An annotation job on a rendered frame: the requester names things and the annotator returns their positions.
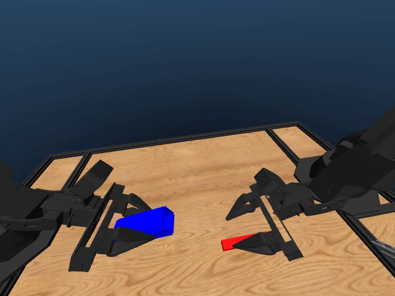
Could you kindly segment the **blue hollow socket block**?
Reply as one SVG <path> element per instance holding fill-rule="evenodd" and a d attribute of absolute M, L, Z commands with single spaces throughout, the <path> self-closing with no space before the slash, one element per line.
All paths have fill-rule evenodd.
<path fill-rule="evenodd" d="M 174 212 L 167 207 L 159 207 L 118 219 L 114 229 L 124 227 L 153 235 L 157 239 L 173 234 L 174 219 Z"/>

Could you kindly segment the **thin red peg bar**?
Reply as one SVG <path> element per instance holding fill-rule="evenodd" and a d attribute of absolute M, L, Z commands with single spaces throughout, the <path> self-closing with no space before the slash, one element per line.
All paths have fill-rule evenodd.
<path fill-rule="evenodd" d="M 231 237 L 231 238 L 227 238 L 227 239 L 223 239 L 221 240 L 221 246 L 222 246 L 222 250 L 225 251 L 229 251 L 229 250 L 235 250 L 237 249 L 237 247 L 235 247 L 236 244 L 252 237 L 255 236 L 257 233 L 253 233 L 253 234 L 247 234 L 247 235 L 243 235 L 243 236 L 238 236 L 238 237 Z"/>

